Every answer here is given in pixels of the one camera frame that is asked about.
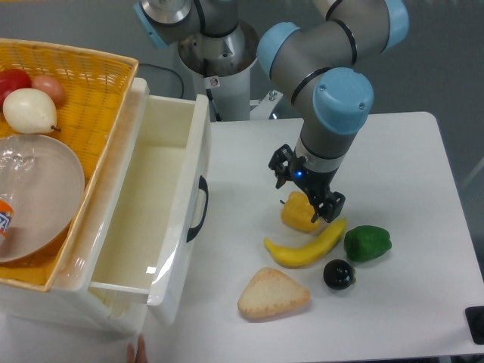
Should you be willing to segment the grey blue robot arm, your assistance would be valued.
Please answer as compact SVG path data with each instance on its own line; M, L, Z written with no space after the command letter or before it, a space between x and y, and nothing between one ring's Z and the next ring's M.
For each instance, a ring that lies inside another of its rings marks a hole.
M401 1L320 1L324 22L302 31L278 23L262 36L238 16L235 1L138 1L135 13L155 48L178 46L195 89L218 121L250 115L250 76L260 65L303 119L295 147L277 149L269 168L278 185L292 181L315 216L333 221L345 197L330 189L374 102L368 79L354 71L365 57L407 35Z

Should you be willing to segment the person's fingers at bottom edge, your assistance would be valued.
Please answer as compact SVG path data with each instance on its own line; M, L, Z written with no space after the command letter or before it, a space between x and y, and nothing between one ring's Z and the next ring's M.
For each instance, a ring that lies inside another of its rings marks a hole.
M126 363L148 363L144 335L140 334L137 340L137 347L132 343L127 346Z

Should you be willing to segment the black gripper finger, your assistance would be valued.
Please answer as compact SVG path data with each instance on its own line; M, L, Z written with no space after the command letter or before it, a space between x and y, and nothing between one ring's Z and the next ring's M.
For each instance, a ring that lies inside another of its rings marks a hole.
M275 187L281 188L286 182L293 180L291 166L294 159L294 152L288 144L280 146L272 155L268 167L274 172L277 179Z
M337 218L346 201L346 197L340 192L324 190L322 193L310 196L310 204L314 209L311 222L315 223L318 218L322 218L327 223L331 223Z

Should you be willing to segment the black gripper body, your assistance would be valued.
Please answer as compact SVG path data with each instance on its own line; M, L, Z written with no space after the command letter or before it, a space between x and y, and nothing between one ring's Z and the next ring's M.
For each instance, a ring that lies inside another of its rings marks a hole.
M314 194L330 190L336 171L338 159L325 159L307 150L303 145L297 145L294 150L291 166L293 182L303 191L308 199Z

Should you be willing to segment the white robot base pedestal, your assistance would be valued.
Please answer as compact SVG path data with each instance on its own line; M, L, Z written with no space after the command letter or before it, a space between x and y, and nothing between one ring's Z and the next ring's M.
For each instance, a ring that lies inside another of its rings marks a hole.
M223 38L196 33L179 42L181 62L191 72L195 92L211 102L213 121L250 118L250 71L258 43L254 28L242 20Z

